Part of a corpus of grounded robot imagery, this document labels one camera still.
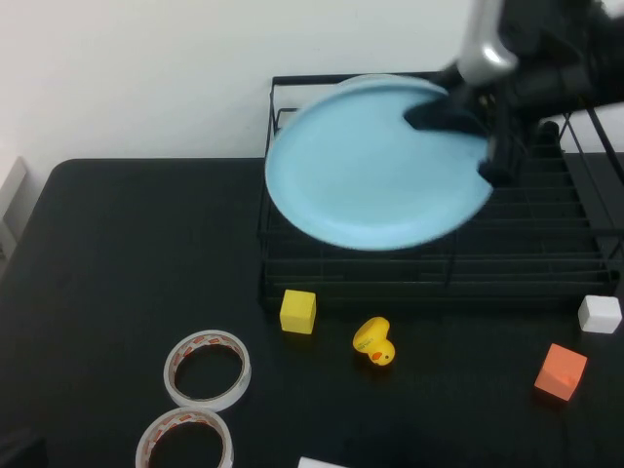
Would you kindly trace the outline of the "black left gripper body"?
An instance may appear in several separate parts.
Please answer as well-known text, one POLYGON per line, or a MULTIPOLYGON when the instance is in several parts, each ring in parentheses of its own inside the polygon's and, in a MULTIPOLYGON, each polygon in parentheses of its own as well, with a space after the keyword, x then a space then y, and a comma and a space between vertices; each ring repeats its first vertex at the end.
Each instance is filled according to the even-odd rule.
POLYGON ((508 75, 489 84, 474 87, 457 70, 441 72, 441 86, 449 96, 474 101, 482 109, 487 125, 487 154, 479 163, 479 175, 490 184, 511 184, 518 177, 527 155, 524 125, 510 103, 514 77, 508 75))

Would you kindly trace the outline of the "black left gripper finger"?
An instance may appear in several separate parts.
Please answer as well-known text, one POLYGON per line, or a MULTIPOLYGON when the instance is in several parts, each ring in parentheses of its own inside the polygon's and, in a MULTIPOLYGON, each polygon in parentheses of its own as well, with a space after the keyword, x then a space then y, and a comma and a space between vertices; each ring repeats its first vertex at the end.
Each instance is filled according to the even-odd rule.
POLYGON ((420 103, 404 113, 416 130, 486 136, 482 109, 474 101, 449 96, 420 103))

